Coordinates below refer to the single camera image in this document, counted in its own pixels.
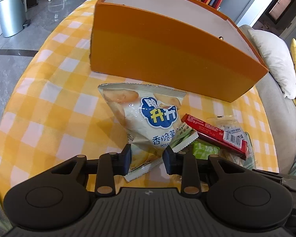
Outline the white potato chip bag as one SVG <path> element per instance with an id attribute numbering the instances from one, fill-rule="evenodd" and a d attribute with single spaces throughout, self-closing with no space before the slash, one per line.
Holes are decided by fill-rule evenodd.
<path id="1" fill-rule="evenodd" d="M 128 133 L 130 182 L 161 163 L 163 151 L 181 126 L 179 109 L 186 93 L 169 87 L 135 83 L 101 84 L 98 90 Z"/>

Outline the green seaweed snack packet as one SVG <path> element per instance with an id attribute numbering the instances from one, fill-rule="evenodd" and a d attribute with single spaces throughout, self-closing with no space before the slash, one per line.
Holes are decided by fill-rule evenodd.
<path id="1" fill-rule="evenodd" d="M 208 159 L 209 155 L 218 155 L 220 148 L 202 140 L 192 143 L 192 153 L 197 159 Z"/>

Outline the green chip snack bag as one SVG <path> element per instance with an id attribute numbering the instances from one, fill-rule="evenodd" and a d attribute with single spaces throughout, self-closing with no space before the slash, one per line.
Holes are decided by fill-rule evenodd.
<path id="1" fill-rule="evenodd" d="M 170 147 L 174 153 L 178 153 L 186 148 L 188 145 L 190 145 L 197 138 L 198 133 L 195 130 L 191 130 L 189 133 L 186 132 L 186 135 L 179 138 L 177 141 L 174 141 L 174 143 L 171 144 Z"/>

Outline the red wrapped snack bar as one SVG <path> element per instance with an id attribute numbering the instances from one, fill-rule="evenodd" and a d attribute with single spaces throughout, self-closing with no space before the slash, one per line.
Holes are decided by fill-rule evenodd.
<path id="1" fill-rule="evenodd" d="M 247 142 L 236 136 L 227 133 L 205 121 L 202 121 L 192 115 L 185 114 L 181 121 L 193 128 L 200 139 L 225 149 L 241 159 L 247 158 Z"/>

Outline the clear white candy packet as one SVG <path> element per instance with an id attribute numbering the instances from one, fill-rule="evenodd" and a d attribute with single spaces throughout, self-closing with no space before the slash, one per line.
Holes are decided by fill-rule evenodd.
<path id="1" fill-rule="evenodd" d="M 233 136 L 236 136 L 242 140 L 247 141 L 246 134 L 240 126 L 240 123 L 234 116 L 218 116 L 215 118 L 209 118 L 208 123 L 223 130 L 227 133 L 230 133 Z"/>

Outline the beige sofa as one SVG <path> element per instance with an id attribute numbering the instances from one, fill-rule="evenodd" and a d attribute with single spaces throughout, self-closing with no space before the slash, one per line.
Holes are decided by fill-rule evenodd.
<path id="1" fill-rule="evenodd" d="M 249 36 L 249 29 L 253 28 L 248 25 L 240 27 L 240 30 L 258 51 Z M 275 144 L 279 171 L 288 174 L 296 156 L 296 105 L 293 100 L 283 96 L 279 84 L 270 71 L 257 82 L 255 87 L 266 112 Z"/>

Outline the orange cardboard box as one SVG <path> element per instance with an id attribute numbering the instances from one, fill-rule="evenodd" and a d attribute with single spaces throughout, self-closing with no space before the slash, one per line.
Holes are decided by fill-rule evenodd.
<path id="1" fill-rule="evenodd" d="M 234 22 L 198 0 L 97 0 L 90 64 L 227 102 L 268 72 Z"/>

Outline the white cushion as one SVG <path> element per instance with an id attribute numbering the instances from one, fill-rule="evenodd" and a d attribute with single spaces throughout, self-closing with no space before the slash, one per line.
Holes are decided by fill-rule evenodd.
<path id="1" fill-rule="evenodd" d="M 285 41 L 271 32 L 262 30 L 249 29 L 248 33 L 271 75 L 279 84 L 283 96 L 295 99 L 296 73 Z"/>

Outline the silver pedal trash can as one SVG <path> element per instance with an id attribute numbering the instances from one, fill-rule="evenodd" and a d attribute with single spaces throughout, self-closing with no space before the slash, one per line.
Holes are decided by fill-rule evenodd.
<path id="1" fill-rule="evenodd" d="M 30 25 L 25 15 L 25 0 L 0 0 L 0 26 L 5 38 L 16 35 Z"/>

